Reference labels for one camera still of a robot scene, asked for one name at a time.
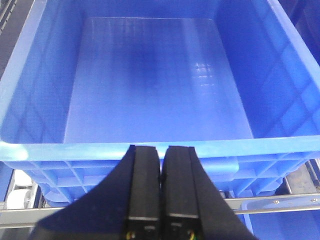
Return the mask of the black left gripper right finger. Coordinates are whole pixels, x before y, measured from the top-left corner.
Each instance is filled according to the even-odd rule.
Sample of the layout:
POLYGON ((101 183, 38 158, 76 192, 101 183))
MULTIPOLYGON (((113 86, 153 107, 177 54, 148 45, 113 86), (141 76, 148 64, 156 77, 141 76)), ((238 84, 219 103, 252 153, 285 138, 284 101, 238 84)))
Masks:
POLYGON ((161 188, 163 240, 256 239, 211 182, 194 147, 168 147, 161 188))

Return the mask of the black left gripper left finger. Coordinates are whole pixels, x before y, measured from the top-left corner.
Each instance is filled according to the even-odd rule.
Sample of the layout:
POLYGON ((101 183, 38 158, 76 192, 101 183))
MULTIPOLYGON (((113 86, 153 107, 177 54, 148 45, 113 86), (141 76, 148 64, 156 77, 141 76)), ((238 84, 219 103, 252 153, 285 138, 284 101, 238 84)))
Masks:
POLYGON ((31 240, 158 240, 160 160, 155 147, 130 145, 96 187, 39 220, 31 240))

